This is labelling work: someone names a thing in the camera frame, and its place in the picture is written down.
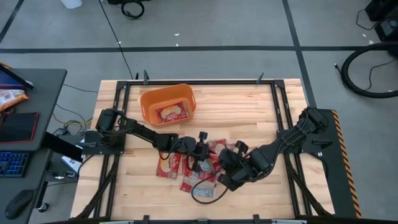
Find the black cable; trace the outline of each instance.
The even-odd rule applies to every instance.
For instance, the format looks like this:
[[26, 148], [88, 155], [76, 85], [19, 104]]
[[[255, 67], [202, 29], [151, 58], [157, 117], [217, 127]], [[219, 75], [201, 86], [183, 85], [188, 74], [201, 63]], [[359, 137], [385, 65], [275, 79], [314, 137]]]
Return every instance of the black cable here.
[[[135, 15], [131, 14], [129, 11], [126, 11], [126, 10], [124, 9], [124, 7], [125, 7], [127, 4], [129, 4], [129, 3], [136, 3], [137, 5], [139, 5], [139, 6], [141, 7], [141, 12], [140, 12], [140, 14], [138, 14], [137, 16], [135, 16]], [[141, 2], [140, 0], [125, 0], [125, 1], [122, 2], [121, 10], [122, 10], [123, 16], [124, 16], [125, 18], [130, 19], [130, 20], [136, 20], [136, 19], [140, 18], [142, 15], [144, 15], [145, 7], [144, 7], [144, 5], [142, 4], [142, 2]]]
[[194, 201], [196, 201], [196, 202], [198, 202], [199, 204], [202, 204], [202, 205], [209, 205], [209, 204], [211, 204], [211, 203], [217, 202], [219, 199], [221, 199], [221, 198], [225, 195], [225, 193], [228, 191], [228, 188], [227, 188], [227, 187], [225, 187], [224, 192], [223, 192], [220, 196], [218, 196], [218, 198], [216, 198], [216, 199], [214, 199], [214, 200], [211, 200], [211, 201], [209, 201], [209, 202], [202, 202], [202, 201], [200, 201], [199, 199], [197, 199], [197, 198], [194, 196], [194, 194], [193, 194], [193, 191], [195, 190], [195, 188], [197, 188], [197, 187], [198, 187], [201, 183], [203, 183], [204, 181], [206, 181], [206, 180], [208, 180], [208, 179], [210, 179], [210, 178], [212, 178], [212, 177], [215, 177], [216, 174], [217, 174], [219, 171], [221, 171], [221, 168], [220, 168], [218, 171], [214, 172], [213, 175], [211, 175], [211, 176], [209, 176], [209, 177], [207, 177], [207, 178], [204, 178], [203, 180], [197, 182], [197, 183], [192, 187], [192, 189], [191, 189], [191, 196], [192, 196], [192, 198], [194, 199]]
[[79, 169], [77, 169], [77, 177], [78, 177], [78, 178], [80, 177], [80, 169], [81, 169], [81, 167], [82, 167], [87, 161], [89, 161], [93, 156], [94, 156], [94, 155], [91, 155], [91, 156], [87, 157], [87, 159], [85, 159], [85, 160], [80, 164]]
[[102, 5], [101, 0], [98, 0], [98, 2], [99, 2], [99, 4], [101, 5], [102, 11], [104, 12], [104, 15], [105, 15], [105, 18], [106, 18], [106, 20], [107, 20], [107, 22], [108, 22], [108, 24], [109, 24], [109, 26], [110, 26], [110, 28], [111, 28], [111, 30], [112, 30], [112, 33], [113, 33], [113, 35], [114, 35], [114, 38], [116, 39], [116, 42], [118, 43], [120, 52], [122, 53], [122, 56], [123, 56], [123, 59], [124, 59], [124, 63], [126, 64], [127, 69], [129, 70], [131, 79], [133, 80], [134, 78], [132, 77], [132, 73], [131, 73], [130, 66], [129, 66], [129, 64], [127, 63], [126, 57], [124, 56], [122, 46], [120, 45], [120, 41], [119, 41], [118, 37], [116, 36], [116, 34], [115, 34], [114, 30], [113, 30], [112, 24], [111, 24], [111, 22], [109, 21], [108, 16], [106, 15], [106, 12], [105, 12], [104, 6]]
[[362, 28], [362, 29], [365, 29], [365, 30], [373, 30], [379, 23], [374, 24], [371, 28], [366, 28], [366, 27], [364, 27], [364, 26], [362, 26], [362, 25], [360, 25], [360, 24], [358, 23], [358, 20], [359, 20], [359, 13], [361, 13], [362, 11], [365, 11], [365, 9], [360, 10], [360, 11], [357, 13], [357, 15], [356, 15], [356, 22], [355, 22], [356, 25], [359, 26], [359, 27]]
[[160, 151], [158, 151], [158, 152], [159, 152], [159, 157], [160, 157], [160, 159], [162, 159], [162, 160], [168, 159], [168, 158], [170, 157], [170, 154], [171, 154], [171, 152], [169, 152], [169, 153], [167, 154], [166, 157], [162, 157], [162, 153], [161, 153]]
[[383, 42], [383, 43], [378, 43], [378, 44], [371, 44], [365, 47], [360, 48], [359, 50], [355, 51], [352, 53], [344, 62], [341, 71], [339, 70], [341, 74], [341, 81], [345, 86], [348, 87], [349, 90], [365, 97], [369, 98], [390, 98], [390, 97], [395, 97], [398, 96], [398, 90], [394, 91], [388, 91], [385, 93], [374, 93], [370, 91], [364, 91], [363, 89], [359, 88], [356, 86], [353, 81], [350, 79], [349, 74], [348, 74], [348, 69], [351, 63], [353, 62], [356, 57], [360, 56], [361, 54], [368, 52], [370, 50], [389, 50], [392, 48], [398, 47], [398, 42]]
[[64, 111], [71, 112], [71, 113], [73, 113], [73, 114], [79, 116], [79, 117], [83, 120], [83, 122], [84, 122], [84, 124], [85, 124], [85, 129], [84, 129], [84, 131], [87, 130], [87, 122], [86, 122], [86, 120], [84, 119], [84, 117], [82, 117], [82, 115], [80, 115], [80, 114], [78, 114], [78, 113], [76, 113], [76, 112], [74, 112], [74, 111], [65, 109], [65, 108], [61, 107], [58, 103], [57, 103], [56, 105], [57, 105], [59, 108], [63, 109]]
[[[352, 89], [352, 88], [350, 88], [349, 86], [347, 86], [346, 83], [343, 82], [344, 87], [347, 88], [347, 89], [349, 89], [349, 90], [351, 90], [351, 91], [353, 91], [353, 92], [355, 92], [355, 93], [358, 93], [358, 94], [370, 90], [370, 89], [372, 88], [372, 86], [373, 86], [373, 83], [372, 83], [373, 69], [378, 68], [378, 67], [381, 67], [381, 66], [388, 65], [388, 64], [392, 63], [393, 61], [395, 61], [395, 59], [392, 59], [390, 62], [383, 63], [383, 64], [381, 64], [381, 65], [375, 65], [375, 66], [373, 66], [373, 67], [370, 69], [369, 76], [368, 76], [368, 79], [369, 79], [369, 86], [368, 86], [366, 89], [364, 89], [364, 90]], [[338, 70], [339, 74], [342, 75], [341, 70], [340, 70], [340, 68], [339, 68], [339, 66], [338, 66], [337, 64], [335, 64], [335, 68]]]
[[68, 127], [69, 127], [69, 125], [71, 125], [71, 124], [78, 124], [78, 125], [80, 126], [79, 131], [75, 134], [75, 135], [79, 135], [81, 129], [83, 128], [83, 125], [81, 125], [81, 123], [80, 123], [79, 121], [70, 120], [70, 121], [67, 121], [67, 122], [63, 125], [63, 128], [65, 128], [66, 130], [68, 130]]
[[80, 91], [85, 91], [87, 93], [98, 93], [98, 91], [82, 90], [81, 88], [77, 88], [77, 87], [74, 87], [74, 86], [71, 86], [71, 85], [68, 85], [68, 84], [63, 84], [63, 85], [67, 86], [67, 87], [70, 87], [70, 88], [74, 88], [74, 89], [80, 90]]

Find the wooden tabletop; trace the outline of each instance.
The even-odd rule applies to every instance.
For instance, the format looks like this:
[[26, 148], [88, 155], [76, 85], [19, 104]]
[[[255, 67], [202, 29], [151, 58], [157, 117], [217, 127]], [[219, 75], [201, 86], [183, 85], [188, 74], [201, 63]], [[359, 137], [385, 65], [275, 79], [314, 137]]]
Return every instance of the wooden tabletop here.
[[[295, 123], [307, 103], [299, 79], [284, 81]], [[112, 107], [116, 82], [101, 82], [92, 128], [101, 110]], [[198, 137], [200, 131], [206, 131], [208, 140], [226, 139], [228, 143], [242, 140], [251, 149], [276, 139], [277, 121], [271, 88], [267, 85], [192, 85], [197, 102], [194, 119], [157, 129], [144, 122], [139, 99], [145, 91], [162, 87], [133, 86], [127, 116], [160, 133], [173, 132], [180, 136]], [[333, 213], [322, 163], [307, 154], [302, 154], [301, 158], [308, 188], [324, 208]], [[260, 218], [294, 217], [281, 155], [270, 176], [247, 183], [235, 192], [227, 192], [221, 200], [211, 205], [200, 205], [193, 201], [190, 194], [180, 190], [181, 168], [177, 180], [156, 177], [158, 160], [158, 152], [148, 142], [127, 136], [126, 148], [119, 163], [112, 220], [142, 220], [144, 215], [150, 215], [151, 220], [251, 219], [253, 214], [259, 214]], [[78, 215], [96, 192], [102, 161], [103, 156], [94, 156], [81, 168], [71, 217]], [[220, 194], [223, 189], [224, 186], [218, 184], [216, 192]], [[302, 194], [297, 186], [296, 189], [300, 211], [304, 214]], [[107, 196], [106, 192], [102, 215]]]

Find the orange plastic bin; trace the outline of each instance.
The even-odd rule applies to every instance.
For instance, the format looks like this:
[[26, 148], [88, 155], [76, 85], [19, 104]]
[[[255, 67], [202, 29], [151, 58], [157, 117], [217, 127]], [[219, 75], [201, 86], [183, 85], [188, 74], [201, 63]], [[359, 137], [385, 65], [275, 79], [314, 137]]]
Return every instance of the orange plastic bin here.
[[[142, 94], [140, 102], [142, 117], [146, 122], [155, 126], [156, 128], [190, 121], [193, 118], [193, 114], [197, 108], [192, 88], [187, 84], [179, 84], [160, 88], [158, 90], [147, 91]], [[158, 117], [156, 116], [156, 110], [166, 106], [174, 105], [179, 102], [184, 103], [188, 111], [188, 117], [167, 123], [160, 123]]]

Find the keyboard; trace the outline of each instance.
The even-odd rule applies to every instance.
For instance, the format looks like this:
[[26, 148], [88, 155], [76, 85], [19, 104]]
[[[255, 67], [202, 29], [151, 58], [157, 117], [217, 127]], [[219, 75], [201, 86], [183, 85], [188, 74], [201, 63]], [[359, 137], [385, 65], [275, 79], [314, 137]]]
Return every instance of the keyboard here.
[[24, 177], [29, 159], [28, 152], [0, 151], [0, 178]]

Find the monitor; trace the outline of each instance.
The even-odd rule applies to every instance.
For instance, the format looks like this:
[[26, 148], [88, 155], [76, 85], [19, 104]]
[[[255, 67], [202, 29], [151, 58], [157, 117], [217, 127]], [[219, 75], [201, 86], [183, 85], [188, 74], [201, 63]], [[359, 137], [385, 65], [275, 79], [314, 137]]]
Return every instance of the monitor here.
[[33, 85], [18, 77], [8, 68], [0, 65], [0, 89], [31, 90]]

